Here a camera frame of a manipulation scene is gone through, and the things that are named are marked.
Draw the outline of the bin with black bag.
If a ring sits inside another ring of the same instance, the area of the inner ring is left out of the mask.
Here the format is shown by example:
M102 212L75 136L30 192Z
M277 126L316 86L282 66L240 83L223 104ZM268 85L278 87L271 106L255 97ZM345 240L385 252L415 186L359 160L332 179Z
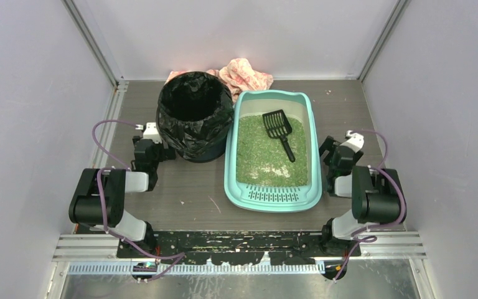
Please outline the bin with black bag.
M230 89L215 75L193 71L162 87L156 123L162 139L181 158L208 163L224 154L234 115Z

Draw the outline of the black litter scoop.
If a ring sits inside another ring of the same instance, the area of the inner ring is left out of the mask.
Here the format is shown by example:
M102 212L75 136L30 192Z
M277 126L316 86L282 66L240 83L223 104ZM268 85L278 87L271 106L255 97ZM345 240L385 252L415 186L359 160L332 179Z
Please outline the black litter scoop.
M289 161L294 163L296 158L288 141L288 136L293 132L293 129L284 110L264 113L262 114L262 120L268 137L279 140Z

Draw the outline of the teal litter box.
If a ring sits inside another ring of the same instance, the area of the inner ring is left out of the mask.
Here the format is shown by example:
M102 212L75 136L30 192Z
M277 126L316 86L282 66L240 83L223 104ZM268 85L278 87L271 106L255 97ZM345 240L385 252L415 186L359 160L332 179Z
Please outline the teal litter box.
M302 92L282 90L245 91L234 106L233 125L227 135L224 164L224 190L236 206L260 212L300 212L314 207L322 196L322 174L316 125L309 97ZM299 120L307 139L306 185L271 187L237 181L237 136L239 121L251 115L284 110L288 121Z

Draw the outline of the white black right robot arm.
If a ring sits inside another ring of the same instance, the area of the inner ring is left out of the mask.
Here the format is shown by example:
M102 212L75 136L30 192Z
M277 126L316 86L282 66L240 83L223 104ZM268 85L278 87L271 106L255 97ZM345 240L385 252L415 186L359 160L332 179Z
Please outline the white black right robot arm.
M348 250L367 229L402 224L407 205L394 169L359 166L363 136L350 132L345 141L327 136L319 154L327 167L326 191L351 200L351 208L323 225L319 247L325 253Z

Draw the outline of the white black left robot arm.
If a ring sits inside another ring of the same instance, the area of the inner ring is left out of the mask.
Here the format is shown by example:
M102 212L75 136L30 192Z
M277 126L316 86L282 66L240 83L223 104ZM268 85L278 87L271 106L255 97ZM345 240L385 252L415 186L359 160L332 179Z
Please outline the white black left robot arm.
M143 255L155 254L158 243L151 224L125 208L125 196L151 192L158 181L159 163L176 158L161 141L135 138L134 159L126 169L86 168L69 205L71 222L96 227L132 246Z

